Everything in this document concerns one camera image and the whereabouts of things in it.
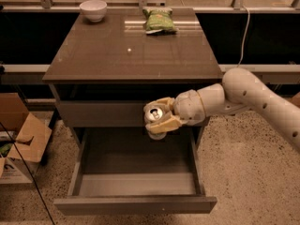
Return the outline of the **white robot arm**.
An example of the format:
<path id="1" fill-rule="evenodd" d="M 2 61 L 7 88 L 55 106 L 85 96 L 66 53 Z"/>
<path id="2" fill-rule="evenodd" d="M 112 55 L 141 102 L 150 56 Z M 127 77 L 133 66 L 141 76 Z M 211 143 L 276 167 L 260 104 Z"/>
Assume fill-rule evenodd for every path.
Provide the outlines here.
<path id="1" fill-rule="evenodd" d="M 213 115 L 253 110 L 294 149 L 300 149 L 300 108 L 278 96 L 250 71 L 235 67 L 221 83 L 164 97 L 143 107 L 145 128 L 160 140 L 181 126 L 195 126 Z"/>

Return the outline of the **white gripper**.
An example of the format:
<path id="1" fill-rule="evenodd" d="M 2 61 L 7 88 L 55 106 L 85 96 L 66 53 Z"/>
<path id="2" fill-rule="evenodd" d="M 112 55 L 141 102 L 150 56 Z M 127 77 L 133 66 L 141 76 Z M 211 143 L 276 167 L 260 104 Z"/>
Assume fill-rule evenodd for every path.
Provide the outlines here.
<path id="1" fill-rule="evenodd" d="M 161 119 L 145 126 L 152 134 L 177 130 L 182 126 L 182 122 L 184 125 L 194 126 L 205 119 L 201 97 L 195 90 L 181 93 L 175 99 L 172 97 L 164 97 L 149 102 L 143 107 L 144 114 L 148 109 L 153 107 L 159 107 L 164 111 L 164 114 Z M 168 113 L 172 109 L 175 115 Z"/>

